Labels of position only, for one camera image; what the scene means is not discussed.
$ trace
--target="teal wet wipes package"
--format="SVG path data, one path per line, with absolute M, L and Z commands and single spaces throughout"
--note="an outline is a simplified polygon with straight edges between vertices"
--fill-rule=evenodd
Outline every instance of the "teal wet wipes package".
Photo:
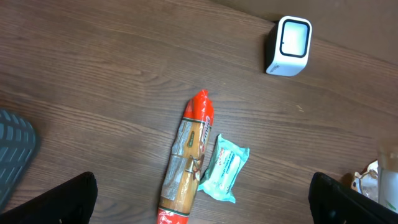
M 216 200 L 235 203 L 232 187 L 236 176 L 248 160 L 249 153 L 249 148 L 241 148 L 219 135 L 198 190 L 205 191 Z

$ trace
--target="wooden floor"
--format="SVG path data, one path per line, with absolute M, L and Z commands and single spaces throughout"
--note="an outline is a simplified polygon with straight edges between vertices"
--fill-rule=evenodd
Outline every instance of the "wooden floor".
M 314 172 L 336 179 L 398 133 L 398 67 L 313 39 L 296 77 L 265 75 L 272 23 L 207 0 L 0 2 L 0 107 L 42 147 L 7 209 L 84 172 L 91 223 L 154 223 L 186 102 L 206 88 L 216 136 L 251 148 L 236 204 L 199 192 L 190 223 L 311 223 Z

